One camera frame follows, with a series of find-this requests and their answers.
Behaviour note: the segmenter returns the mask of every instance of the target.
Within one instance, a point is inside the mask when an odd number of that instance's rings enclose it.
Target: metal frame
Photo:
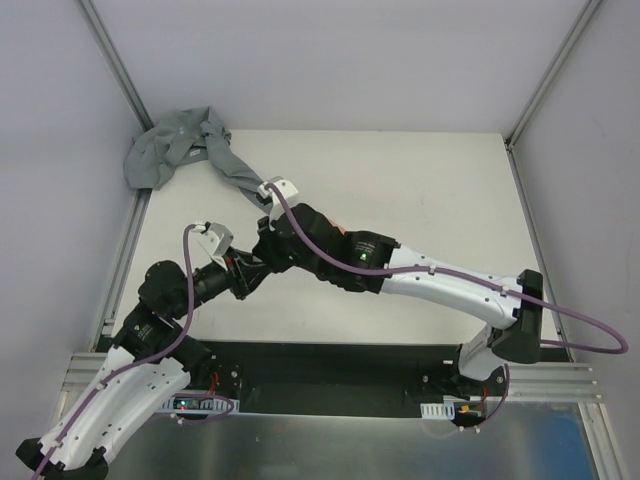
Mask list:
[[[105,353],[73,355],[56,406],[55,422],[87,388],[100,370],[105,357]],[[604,401],[594,371],[588,364],[573,362],[512,364],[510,374],[511,383],[507,397],[509,402],[598,405]],[[499,400],[497,395],[489,398]]]
[[[537,112],[542,102],[551,90],[555,79],[559,72],[566,64],[567,59],[578,44],[580,38],[587,30],[588,26],[593,22],[596,15],[601,10],[606,0],[588,0],[578,18],[572,25],[570,32],[565,37],[558,52],[551,61],[531,99],[527,102],[525,109],[520,115],[516,125],[507,137],[506,148],[509,154],[509,161],[513,170],[514,180],[518,189],[527,226],[533,242],[535,254],[546,278],[549,278],[546,266],[538,242],[535,222],[531,213],[526,192],[522,185],[518,170],[517,162],[513,157],[513,147],[522,137],[523,132],[529,126],[533,116]],[[96,43],[100,47],[105,61],[109,65],[116,81],[120,85],[129,105],[136,115],[140,125],[144,130],[153,127],[153,121],[138,94],[135,85],[127,72],[127,69],[118,54],[109,33],[100,18],[100,15],[92,0],[76,0],[76,3],[85,18],[87,25],[92,31]],[[113,319],[115,317],[118,304],[124,288],[124,283],[131,258],[135,250],[135,245],[140,233],[140,229],[144,220],[147,204],[150,199],[150,191],[139,191],[136,195],[135,202],[129,216],[128,227],[121,242],[116,267],[114,269],[108,292],[101,307],[100,326],[97,329],[94,339],[93,348],[96,347],[98,340],[102,335],[109,335],[113,327]],[[551,301],[555,301],[555,296],[551,287],[547,289],[547,296]],[[558,316],[554,316],[558,333],[565,337],[562,322]],[[102,363],[102,354],[76,354],[71,360],[69,371],[65,378],[61,395],[56,407],[56,418],[59,418],[70,405],[73,404],[80,392],[86,387],[87,377],[93,377],[97,371],[97,366]],[[572,402],[589,402],[580,403],[580,412],[583,417],[585,431],[591,452],[594,457],[597,472],[602,479],[629,478],[625,470],[624,463],[619,453],[619,447],[612,434],[610,422],[606,407],[602,402],[602,395],[599,393],[597,381],[592,379],[592,371],[590,367],[582,364],[569,364],[571,368],[577,369],[577,372],[567,373],[562,369],[566,369],[568,364],[538,364],[533,368],[514,365],[512,368],[513,385],[511,389],[510,401],[548,401],[548,394],[545,392],[555,391],[558,389],[566,389],[567,395],[558,395],[552,401],[572,401]],[[576,375],[580,385],[585,387],[587,396],[573,396],[575,389],[573,383],[568,383],[567,375],[571,377]]]
[[[540,83],[538,83],[531,99],[527,102],[520,118],[518,118],[518,121],[513,127],[511,133],[507,136],[507,146],[509,149],[512,149],[520,137],[522,137],[522,134],[529,125],[529,122],[537,112],[538,108],[540,108],[540,105],[542,105],[544,99],[547,97],[547,94],[551,90],[558,74],[566,65],[571,52],[573,52],[578,42],[587,31],[587,28],[591,25],[606,1],[607,0],[588,0],[587,3],[585,3],[578,15],[578,18],[576,18],[569,30],[569,33],[560,45],[560,49],[553,57],[553,60],[549,64],[549,67],[547,67],[544,75],[542,75]]]

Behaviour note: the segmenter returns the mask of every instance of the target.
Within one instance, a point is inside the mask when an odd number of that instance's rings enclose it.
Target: white platform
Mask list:
[[[477,271],[537,269],[499,135],[400,132],[234,131],[232,149],[263,178],[281,175],[302,200],[350,230],[396,238],[427,255]],[[147,268],[184,265],[181,233],[194,220],[226,225],[251,250],[261,212],[225,185],[208,162],[178,168],[151,196],[115,331],[137,302]],[[207,257],[191,242],[194,267]],[[197,310],[199,339],[456,344],[483,323],[400,296],[347,293],[290,270],[247,300],[225,293]],[[545,338],[557,338],[550,315]]]

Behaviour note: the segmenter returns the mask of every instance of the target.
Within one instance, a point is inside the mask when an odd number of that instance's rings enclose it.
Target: gray wall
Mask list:
[[[585,0],[97,0],[150,114],[507,133]]]
[[[0,2],[0,476],[48,428],[129,212],[138,125],[71,1]]]
[[[629,340],[598,366],[607,405],[640,478],[640,2],[610,0],[516,146],[558,301]],[[569,321],[572,338],[611,344]]]

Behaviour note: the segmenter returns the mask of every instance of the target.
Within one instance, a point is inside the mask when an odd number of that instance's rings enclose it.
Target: gray towel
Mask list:
[[[124,176],[132,188],[159,188],[180,165],[208,159],[224,180],[267,211],[255,195],[262,179],[231,152],[230,143],[231,133],[213,108],[173,112],[136,140],[124,161]]]

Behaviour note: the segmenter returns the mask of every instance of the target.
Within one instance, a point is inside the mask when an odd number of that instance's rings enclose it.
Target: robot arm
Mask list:
[[[270,273],[252,254],[233,249],[230,239],[221,225],[207,224],[201,232],[212,262],[193,274],[196,308],[227,290],[244,299]],[[162,352],[182,332],[176,320],[187,313],[187,280],[176,263],[154,264],[138,294],[140,302],[75,405],[51,431],[25,440],[16,452],[32,470],[42,466],[47,480],[106,478],[108,464],[168,398],[189,386],[211,384],[215,356],[188,335],[167,357],[109,379],[114,371]]]
[[[323,252],[351,267],[381,270],[397,267],[426,267],[425,273],[363,276],[347,272],[314,254],[291,225],[276,185],[306,236]],[[258,191],[272,202],[269,217],[259,223],[260,240],[253,252],[275,272],[297,266],[347,291],[388,293],[418,297],[455,308],[484,321],[487,326],[470,342],[461,345],[457,374],[486,380],[505,361],[536,363],[540,358],[542,309],[526,301],[508,297],[464,279],[434,275],[433,268],[453,268],[510,289],[542,299],[542,275],[525,270],[518,277],[472,272],[422,255],[396,240],[373,232],[349,232],[336,227],[321,213],[299,202],[297,189],[288,180],[273,179]]]

